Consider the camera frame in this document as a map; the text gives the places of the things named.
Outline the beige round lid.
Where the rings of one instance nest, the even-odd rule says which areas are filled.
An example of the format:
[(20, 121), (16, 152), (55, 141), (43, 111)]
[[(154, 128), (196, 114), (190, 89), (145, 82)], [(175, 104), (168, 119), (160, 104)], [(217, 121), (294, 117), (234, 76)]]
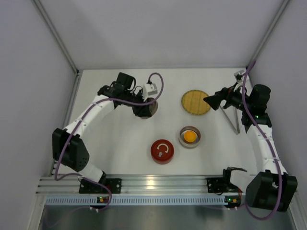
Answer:
[(141, 119), (151, 118), (158, 109), (158, 102), (154, 101), (154, 98), (149, 97), (146, 99), (146, 102), (152, 102), (150, 105), (146, 105), (141, 109)]

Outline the steel tongs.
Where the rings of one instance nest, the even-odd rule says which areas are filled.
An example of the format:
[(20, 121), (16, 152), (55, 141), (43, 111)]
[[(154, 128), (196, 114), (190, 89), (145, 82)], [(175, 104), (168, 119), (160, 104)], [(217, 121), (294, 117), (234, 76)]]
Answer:
[(230, 125), (231, 129), (236, 135), (240, 134), (240, 126), (239, 126), (239, 119), (238, 119), (238, 112), (236, 108), (233, 108), (233, 114), (234, 114), (234, 122), (230, 119), (229, 115), (225, 112), (225, 109), (223, 109), (221, 106), (219, 106), (219, 109), (221, 110), (224, 118)]

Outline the orange round fruit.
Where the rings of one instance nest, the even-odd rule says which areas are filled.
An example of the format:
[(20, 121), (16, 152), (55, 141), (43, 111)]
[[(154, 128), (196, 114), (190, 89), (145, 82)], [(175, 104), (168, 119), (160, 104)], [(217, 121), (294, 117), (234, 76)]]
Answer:
[(193, 143), (197, 138), (197, 134), (192, 130), (187, 130), (184, 133), (184, 140), (188, 143)]

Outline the red round lid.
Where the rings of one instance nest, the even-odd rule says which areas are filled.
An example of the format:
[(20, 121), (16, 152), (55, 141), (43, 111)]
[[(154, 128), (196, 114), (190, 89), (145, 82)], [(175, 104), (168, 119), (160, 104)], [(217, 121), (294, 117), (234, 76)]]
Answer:
[(156, 159), (168, 159), (174, 156), (174, 147), (166, 139), (159, 139), (151, 145), (151, 157)]

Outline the red-banded steel container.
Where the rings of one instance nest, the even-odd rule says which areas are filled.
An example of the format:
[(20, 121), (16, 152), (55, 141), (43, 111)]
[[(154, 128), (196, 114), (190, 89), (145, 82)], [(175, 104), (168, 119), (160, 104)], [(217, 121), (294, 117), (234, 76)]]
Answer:
[(160, 164), (160, 165), (165, 165), (165, 164), (168, 164), (172, 161), (172, 158), (168, 158), (168, 159), (156, 159), (156, 158), (153, 158), (153, 161), (157, 164)]

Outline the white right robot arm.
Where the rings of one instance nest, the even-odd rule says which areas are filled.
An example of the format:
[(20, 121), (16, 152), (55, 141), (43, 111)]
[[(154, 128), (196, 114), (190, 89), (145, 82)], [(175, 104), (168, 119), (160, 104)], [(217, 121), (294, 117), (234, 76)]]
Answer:
[(272, 138), (272, 123), (266, 113), (271, 90), (262, 84), (255, 85), (249, 95), (241, 90), (234, 84), (203, 99), (214, 110), (225, 101), (224, 109), (232, 106), (242, 112), (241, 122), (255, 155), (255, 176), (245, 169), (228, 167), (223, 171), (224, 183), (245, 193), (249, 207), (285, 212), (298, 182), (283, 167)]

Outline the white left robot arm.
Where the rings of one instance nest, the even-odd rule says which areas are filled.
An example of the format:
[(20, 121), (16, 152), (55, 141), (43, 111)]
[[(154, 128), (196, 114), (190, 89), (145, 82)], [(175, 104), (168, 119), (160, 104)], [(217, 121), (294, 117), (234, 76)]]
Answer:
[(136, 117), (147, 119), (156, 111), (157, 86), (148, 80), (135, 92), (136, 79), (120, 72), (115, 81), (99, 89), (94, 100), (73, 122), (57, 128), (52, 134), (52, 156), (59, 164), (69, 167), (74, 174), (96, 186), (106, 184), (106, 174), (89, 162), (90, 154), (84, 140), (104, 117), (118, 106), (132, 108)]

